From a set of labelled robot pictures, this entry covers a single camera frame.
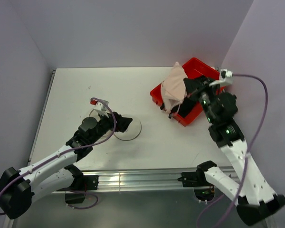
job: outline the red tray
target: red tray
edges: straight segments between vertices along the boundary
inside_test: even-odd
[[[206,77],[211,77],[215,80],[219,79],[219,72],[215,69],[209,67],[207,64],[198,60],[197,58],[190,59],[187,63],[182,66],[187,74],[188,78],[196,78],[201,75]],[[162,105],[162,95],[161,95],[161,84],[156,86],[151,92],[150,95],[152,100],[160,107]],[[201,112],[203,108],[199,103],[197,103],[191,112],[186,116],[186,118],[181,117],[180,115],[175,115],[173,118],[176,119],[183,126],[188,126]]]

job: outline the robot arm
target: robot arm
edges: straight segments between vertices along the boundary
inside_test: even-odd
[[[191,91],[192,100],[202,105],[204,113],[211,124],[209,132],[212,140],[226,155],[240,180],[243,177],[245,156],[248,156],[248,169],[243,189],[235,202],[241,219],[249,226],[273,215],[285,205],[285,197],[277,195],[265,180],[250,153],[247,142],[239,126],[233,119],[238,111],[236,97],[228,92],[217,93],[217,85],[232,82],[227,70],[222,70],[220,80],[200,77],[198,80],[184,81]],[[236,196],[239,185],[226,176],[215,163],[207,161],[197,168],[198,177],[215,185],[231,200]]]
[[[115,132],[125,132],[132,118],[113,114]],[[13,167],[4,171],[0,179],[0,207],[10,219],[18,218],[33,202],[56,190],[85,189],[83,173],[73,163],[86,157],[93,149],[90,145],[114,128],[111,114],[100,114],[99,117],[99,121],[93,117],[85,118],[74,136],[52,155],[18,171]]]

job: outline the purple cable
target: purple cable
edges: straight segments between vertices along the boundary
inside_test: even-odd
[[[75,151],[75,150],[78,150],[78,149],[83,149],[83,148],[87,148],[87,147],[91,147],[91,146],[96,146],[96,145],[102,144],[102,143],[104,143],[105,141],[109,140],[109,138],[111,138],[111,137],[113,136],[113,134],[114,134],[114,132],[115,132],[115,130],[116,130],[116,118],[115,118],[115,116],[114,116],[113,111],[112,111],[112,110],[109,108],[109,106],[108,106],[106,103],[104,103],[102,100],[100,100],[100,99],[98,99],[98,98],[96,98],[96,97],[92,97],[91,99],[92,99],[92,100],[96,100],[96,101],[102,103],[102,104],[104,105],[104,107],[106,107],[107,110],[108,110],[108,111],[110,112],[110,114],[112,115],[112,118],[113,118],[113,121],[114,121],[114,126],[113,126],[113,130],[112,130],[112,132],[110,133],[110,135],[109,135],[107,138],[105,138],[104,140],[100,141],[100,142],[97,142],[97,143],[94,143],[94,144],[91,144],[91,145],[86,145],[86,146],[78,146],[78,147],[74,147],[74,148],[71,148],[71,149],[62,151],[62,152],[59,154],[59,156],[58,156],[58,155],[55,155],[55,156],[53,156],[53,157],[47,159],[46,161],[44,161],[44,162],[40,163],[39,165],[35,166],[34,168],[32,168],[32,171],[35,171],[35,170],[37,170],[37,169],[43,167],[44,165],[48,164],[49,162],[53,161],[54,159],[60,157],[60,156],[63,155],[63,154],[66,154],[66,153],[68,153],[68,152]],[[27,172],[25,172],[24,174],[18,176],[18,177],[15,178],[14,180],[12,180],[10,183],[8,183],[8,184],[2,189],[2,191],[0,192],[0,198],[1,198],[1,196],[3,195],[3,193],[6,191],[6,189],[8,189],[8,188],[9,188],[11,185],[13,185],[16,181],[18,181],[19,179],[21,179],[21,178],[23,178],[23,177],[29,175],[30,173],[31,173],[30,171],[27,171]],[[94,203],[94,204],[93,204],[92,206],[90,206],[90,207],[81,208],[81,209],[88,209],[88,208],[91,208],[91,207],[95,206],[96,203]]]
[[[260,121],[260,124],[259,126],[257,127],[257,130],[256,130],[256,133],[254,134],[251,142],[248,144],[248,147],[247,147],[247,151],[245,153],[245,155],[250,152],[250,149],[253,145],[253,143],[255,142],[256,138],[257,138],[257,135],[259,134],[260,130],[261,130],[261,127],[263,125],[263,122],[264,122],[264,119],[265,119],[265,116],[266,116],[266,112],[267,112],[267,107],[268,107],[268,90],[267,90],[267,86],[265,84],[265,82],[260,79],[259,77],[256,77],[256,76],[253,76],[253,75],[245,75],[245,74],[234,74],[233,76],[237,76],[237,77],[249,77],[249,78],[253,78],[253,79],[256,79],[258,80],[264,87],[264,91],[265,91],[265,106],[264,106],[264,110],[263,110],[263,114],[262,114],[262,118],[261,118],[261,121]],[[246,177],[246,173],[247,173],[247,168],[248,168],[248,157],[245,156],[245,160],[244,160],[244,169],[243,169],[243,176],[242,176],[242,180],[239,184],[239,187],[238,187],[238,190],[237,190],[237,193],[234,197],[234,199],[232,200],[232,202],[230,203],[229,207],[227,208],[226,212],[224,213],[224,215],[219,219],[219,221],[213,226],[213,228],[216,228],[218,227],[219,225],[222,224],[222,222],[224,222],[226,220],[226,218],[228,217],[228,215],[230,214],[232,208],[234,207],[235,205],[235,202],[237,201],[238,199],[238,196],[240,194],[240,192],[242,191],[242,188],[243,188],[243,185],[244,185],[244,180],[245,180],[245,177]],[[196,222],[196,227],[198,228],[198,223],[199,223],[199,219],[201,217],[201,215],[203,213],[205,213],[210,206],[212,206],[214,203],[218,202],[219,200],[221,200],[223,197],[220,197],[218,198],[215,202],[213,202],[211,205],[209,205],[208,207],[206,207],[198,216],[198,219],[197,219],[197,222]]]

